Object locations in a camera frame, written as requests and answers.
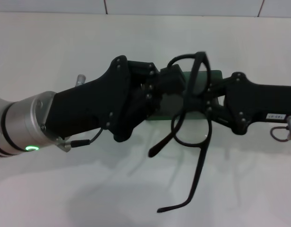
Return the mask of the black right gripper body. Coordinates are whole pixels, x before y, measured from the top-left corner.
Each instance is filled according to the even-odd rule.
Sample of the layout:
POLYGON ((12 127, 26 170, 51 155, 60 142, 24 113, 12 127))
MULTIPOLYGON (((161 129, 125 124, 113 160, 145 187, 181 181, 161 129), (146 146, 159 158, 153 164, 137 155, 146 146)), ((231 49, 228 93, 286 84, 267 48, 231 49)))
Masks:
POLYGON ((291 86, 260 85, 235 72, 225 86, 225 106, 230 111, 233 133, 244 135, 255 122, 286 123, 291 116, 291 86))

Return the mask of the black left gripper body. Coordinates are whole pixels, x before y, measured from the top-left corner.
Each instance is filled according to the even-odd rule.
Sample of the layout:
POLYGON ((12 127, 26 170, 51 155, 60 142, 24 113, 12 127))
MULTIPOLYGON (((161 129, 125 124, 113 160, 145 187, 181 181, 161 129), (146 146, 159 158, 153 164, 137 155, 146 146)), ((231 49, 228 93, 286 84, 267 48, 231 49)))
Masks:
POLYGON ((130 84, 128 60, 118 56, 98 79, 54 95, 46 129, 65 138, 114 126, 128 99, 130 84))

